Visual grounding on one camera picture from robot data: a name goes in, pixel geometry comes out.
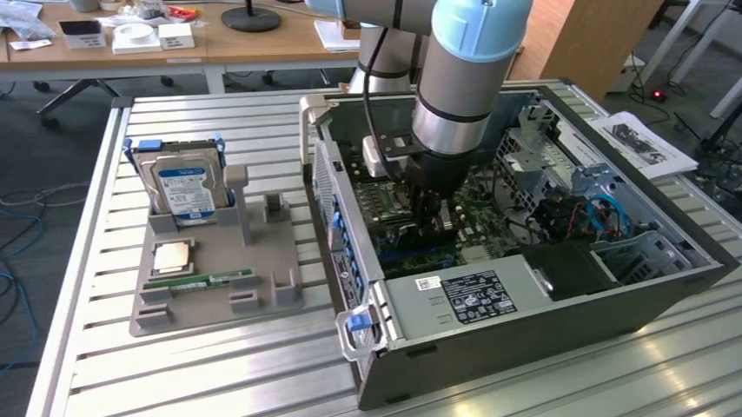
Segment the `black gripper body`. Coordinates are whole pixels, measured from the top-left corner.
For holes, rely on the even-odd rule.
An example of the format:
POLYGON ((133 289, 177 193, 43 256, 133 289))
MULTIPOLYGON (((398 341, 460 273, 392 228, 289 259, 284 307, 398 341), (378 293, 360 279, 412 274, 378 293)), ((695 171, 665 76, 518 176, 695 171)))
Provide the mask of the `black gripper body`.
POLYGON ((448 156, 428 151, 413 155, 406 168, 412 201, 450 199, 465 183, 470 167, 470 153, 448 156))

